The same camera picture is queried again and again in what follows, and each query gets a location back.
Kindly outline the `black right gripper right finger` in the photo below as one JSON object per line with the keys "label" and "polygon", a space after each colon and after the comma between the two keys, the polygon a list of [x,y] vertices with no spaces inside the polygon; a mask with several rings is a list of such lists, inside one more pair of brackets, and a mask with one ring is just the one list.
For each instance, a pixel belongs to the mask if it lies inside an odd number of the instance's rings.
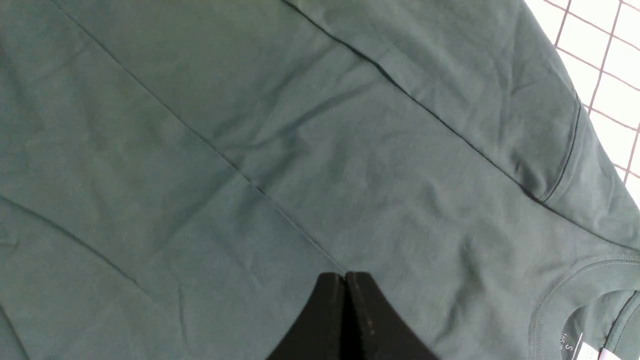
{"label": "black right gripper right finger", "polygon": [[346,360],[436,360],[389,303],[373,276],[348,272],[345,277]]}

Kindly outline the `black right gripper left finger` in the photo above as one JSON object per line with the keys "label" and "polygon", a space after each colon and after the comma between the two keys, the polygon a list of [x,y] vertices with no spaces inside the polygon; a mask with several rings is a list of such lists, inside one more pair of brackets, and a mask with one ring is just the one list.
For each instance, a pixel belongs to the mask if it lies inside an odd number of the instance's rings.
{"label": "black right gripper left finger", "polygon": [[345,292],[342,276],[321,273],[299,316],[268,359],[340,359]]}

